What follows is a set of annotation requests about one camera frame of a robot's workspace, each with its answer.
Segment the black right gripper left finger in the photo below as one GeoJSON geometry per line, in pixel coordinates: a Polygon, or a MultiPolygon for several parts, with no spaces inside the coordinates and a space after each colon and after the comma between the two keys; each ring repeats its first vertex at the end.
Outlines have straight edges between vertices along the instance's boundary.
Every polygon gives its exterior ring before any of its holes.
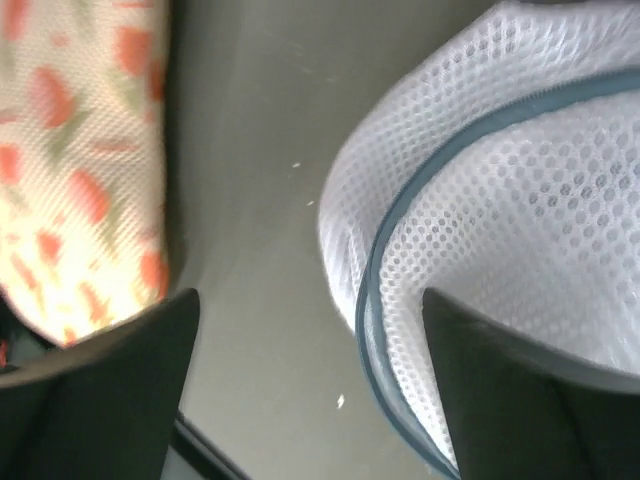
{"type": "Polygon", "coordinates": [[[199,318],[187,289],[3,372],[2,478],[160,478],[199,318]]]}

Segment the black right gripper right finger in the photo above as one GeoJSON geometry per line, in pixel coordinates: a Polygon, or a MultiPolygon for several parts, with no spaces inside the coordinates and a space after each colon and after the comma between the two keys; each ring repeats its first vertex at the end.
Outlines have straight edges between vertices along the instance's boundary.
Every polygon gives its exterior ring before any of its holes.
{"type": "Polygon", "coordinates": [[[464,479],[636,479],[639,378],[427,289],[423,323],[464,479]]]}

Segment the white mesh laundry bag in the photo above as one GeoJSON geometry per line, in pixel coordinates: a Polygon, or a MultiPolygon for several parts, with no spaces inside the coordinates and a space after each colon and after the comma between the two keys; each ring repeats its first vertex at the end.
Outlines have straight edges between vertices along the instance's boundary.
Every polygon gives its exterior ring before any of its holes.
{"type": "Polygon", "coordinates": [[[320,202],[330,294],[385,415],[459,468],[429,287],[550,346],[639,369],[639,6],[504,2],[399,81],[320,202]]]}

